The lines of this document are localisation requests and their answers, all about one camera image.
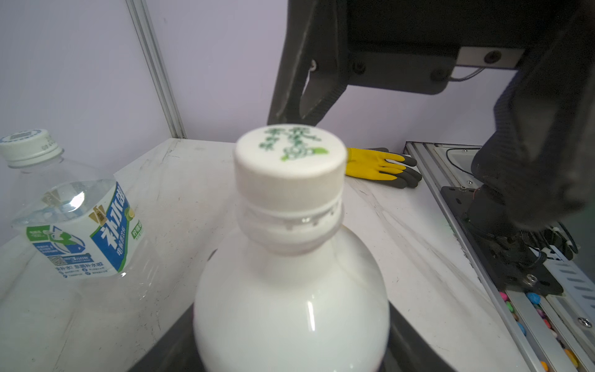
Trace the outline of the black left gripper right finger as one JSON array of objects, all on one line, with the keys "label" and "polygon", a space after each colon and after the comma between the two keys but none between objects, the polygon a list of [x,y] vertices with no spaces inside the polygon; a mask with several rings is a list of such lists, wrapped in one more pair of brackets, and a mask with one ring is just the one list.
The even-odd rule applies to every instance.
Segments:
[{"label": "black left gripper right finger", "polygon": [[413,326],[390,305],[390,333],[379,371],[455,372]]}]

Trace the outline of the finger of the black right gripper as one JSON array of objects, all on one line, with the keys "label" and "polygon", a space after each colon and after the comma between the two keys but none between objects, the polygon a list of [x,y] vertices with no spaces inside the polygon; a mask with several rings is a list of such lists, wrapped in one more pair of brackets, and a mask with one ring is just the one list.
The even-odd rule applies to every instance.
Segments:
[{"label": "finger of the black right gripper", "polygon": [[268,125],[316,126],[349,80],[346,1],[289,1]]}]

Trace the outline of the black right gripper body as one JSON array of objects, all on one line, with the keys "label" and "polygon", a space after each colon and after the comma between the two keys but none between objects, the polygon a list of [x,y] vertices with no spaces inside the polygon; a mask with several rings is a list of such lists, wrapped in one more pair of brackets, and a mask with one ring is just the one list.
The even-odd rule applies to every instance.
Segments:
[{"label": "black right gripper body", "polygon": [[566,5],[349,1],[349,83],[437,95],[457,67],[517,70]]}]

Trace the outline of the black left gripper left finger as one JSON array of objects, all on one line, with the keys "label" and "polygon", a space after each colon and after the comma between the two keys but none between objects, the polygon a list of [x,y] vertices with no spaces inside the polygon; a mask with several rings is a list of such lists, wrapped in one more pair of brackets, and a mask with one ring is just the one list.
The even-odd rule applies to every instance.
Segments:
[{"label": "black left gripper left finger", "polygon": [[191,305],[130,372],[204,372],[193,333],[193,310]]}]

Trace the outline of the white green bottle cap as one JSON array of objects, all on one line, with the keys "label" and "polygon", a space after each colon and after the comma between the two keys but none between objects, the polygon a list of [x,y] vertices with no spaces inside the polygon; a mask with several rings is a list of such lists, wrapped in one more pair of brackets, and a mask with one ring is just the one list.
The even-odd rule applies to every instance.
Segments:
[{"label": "white green bottle cap", "polygon": [[298,124],[261,127],[238,139],[233,159],[237,192],[259,211],[316,215],[342,198],[347,148],[326,130]]}]

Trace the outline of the white label tea bottle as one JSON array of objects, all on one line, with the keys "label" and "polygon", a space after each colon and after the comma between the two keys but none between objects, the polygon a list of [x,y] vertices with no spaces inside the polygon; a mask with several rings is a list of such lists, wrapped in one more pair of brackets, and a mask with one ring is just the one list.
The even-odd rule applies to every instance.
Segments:
[{"label": "white label tea bottle", "polygon": [[239,229],[206,264],[194,333],[208,371],[376,371],[387,348],[381,270],[343,223],[343,190],[286,212],[237,192]]}]

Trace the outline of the clear small water bottle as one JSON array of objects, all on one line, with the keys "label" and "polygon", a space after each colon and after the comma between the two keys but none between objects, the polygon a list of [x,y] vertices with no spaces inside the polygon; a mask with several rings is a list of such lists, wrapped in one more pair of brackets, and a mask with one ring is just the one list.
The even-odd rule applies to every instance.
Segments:
[{"label": "clear small water bottle", "polygon": [[110,310],[141,306],[158,257],[114,175],[61,156],[29,167],[9,193],[9,222],[53,271]]}]

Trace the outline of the white blue bottle cap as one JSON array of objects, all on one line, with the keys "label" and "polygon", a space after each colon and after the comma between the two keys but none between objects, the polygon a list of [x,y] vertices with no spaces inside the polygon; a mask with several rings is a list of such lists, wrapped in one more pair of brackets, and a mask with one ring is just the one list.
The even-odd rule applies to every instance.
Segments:
[{"label": "white blue bottle cap", "polygon": [[1,138],[1,157],[11,168],[40,164],[63,152],[47,130],[26,130]]}]

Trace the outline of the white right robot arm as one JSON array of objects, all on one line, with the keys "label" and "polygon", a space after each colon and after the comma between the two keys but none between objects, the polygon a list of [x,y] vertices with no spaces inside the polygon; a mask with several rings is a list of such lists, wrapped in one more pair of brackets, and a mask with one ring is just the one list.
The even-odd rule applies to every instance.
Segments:
[{"label": "white right robot arm", "polygon": [[594,194],[592,1],[290,1],[269,124],[317,125],[350,85],[436,95],[511,69],[474,173],[540,229]]}]

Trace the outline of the yellow black work glove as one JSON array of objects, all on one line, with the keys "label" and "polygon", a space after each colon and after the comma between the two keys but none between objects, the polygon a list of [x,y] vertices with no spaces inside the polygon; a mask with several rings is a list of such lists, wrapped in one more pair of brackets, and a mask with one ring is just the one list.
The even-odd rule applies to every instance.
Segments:
[{"label": "yellow black work glove", "polygon": [[416,188],[422,180],[415,170],[417,161],[409,156],[379,150],[348,148],[346,176],[391,187]]}]

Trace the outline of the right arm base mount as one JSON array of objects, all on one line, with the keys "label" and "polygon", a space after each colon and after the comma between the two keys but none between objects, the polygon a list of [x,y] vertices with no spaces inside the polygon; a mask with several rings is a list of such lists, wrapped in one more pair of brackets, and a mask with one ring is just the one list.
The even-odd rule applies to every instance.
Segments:
[{"label": "right arm base mount", "polygon": [[490,187],[471,190],[444,186],[440,194],[498,290],[563,294],[562,285],[545,262],[553,246],[564,258],[572,259],[578,253],[567,228],[518,228],[509,219],[503,196]]}]

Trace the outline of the aluminium frame post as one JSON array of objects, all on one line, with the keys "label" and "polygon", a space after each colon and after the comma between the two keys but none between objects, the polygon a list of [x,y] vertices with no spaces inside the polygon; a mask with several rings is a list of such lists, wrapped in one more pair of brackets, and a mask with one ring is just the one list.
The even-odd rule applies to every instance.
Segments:
[{"label": "aluminium frame post", "polygon": [[126,5],[170,134],[173,138],[187,139],[187,133],[167,76],[167,69],[161,56],[147,3],[144,0],[126,0]]}]

